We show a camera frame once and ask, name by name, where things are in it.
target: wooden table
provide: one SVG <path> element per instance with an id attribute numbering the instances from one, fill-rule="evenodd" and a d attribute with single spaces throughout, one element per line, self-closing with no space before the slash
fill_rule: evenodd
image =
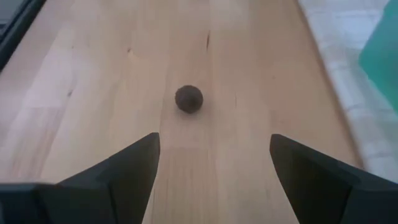
<path id="1" fill-rule="evenodd" d="M 48 0 L 0 75 L 1 179 L 56 182 L 154 131 L 145 223 L 296 223 L 272 133 L 360 166 L 295 0 Z"/>

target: teal object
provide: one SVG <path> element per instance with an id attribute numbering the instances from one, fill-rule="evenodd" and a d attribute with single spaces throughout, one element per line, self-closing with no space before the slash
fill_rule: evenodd
<path id="1" fill-rule="evenodd" d="M 359 64 L 398 112 L 398 0 L 390 0 Z"/>

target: light wood plank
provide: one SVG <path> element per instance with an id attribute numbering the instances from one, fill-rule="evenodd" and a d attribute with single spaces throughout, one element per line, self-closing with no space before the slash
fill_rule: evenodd
<path id="1" fill-rule="evenodd" d="M 272 133 L 360 166 L 294 0 L 62 2 L 0 75 L 0 179 L 57 182 L 160 131 L 145 224 L 297 223 Z M 186 84 L 197 114 L 175 106 Z"/>

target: black plastic piece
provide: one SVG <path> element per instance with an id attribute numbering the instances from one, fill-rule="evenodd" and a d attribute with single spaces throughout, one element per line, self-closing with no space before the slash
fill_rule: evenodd
<path id="1" fill-rule="evenodd" d="M 300 224 L 398 223 L 397 184 L 280 134 L 270 150 Z"/>
<path id="2" fill-rule="evenodd" d="M 0 223 L 141 223 L 159 153 L 152 133 L 59 184 L 2 184 Z"/>
<path id="3" fill-rule="evenodd" d="M 0 71 L 7 64 L 46 0 L 25 0 L 0 29 Z"/>

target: small ball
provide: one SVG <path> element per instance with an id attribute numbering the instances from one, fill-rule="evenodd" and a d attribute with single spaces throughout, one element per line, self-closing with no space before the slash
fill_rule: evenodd
<path id="1" fill-rule="evenodd" d="M 203 95 L 197 87 L 185 85 L 175 93 L 175 103 L 180 110 L 192 114 L 201 108 Z"/>

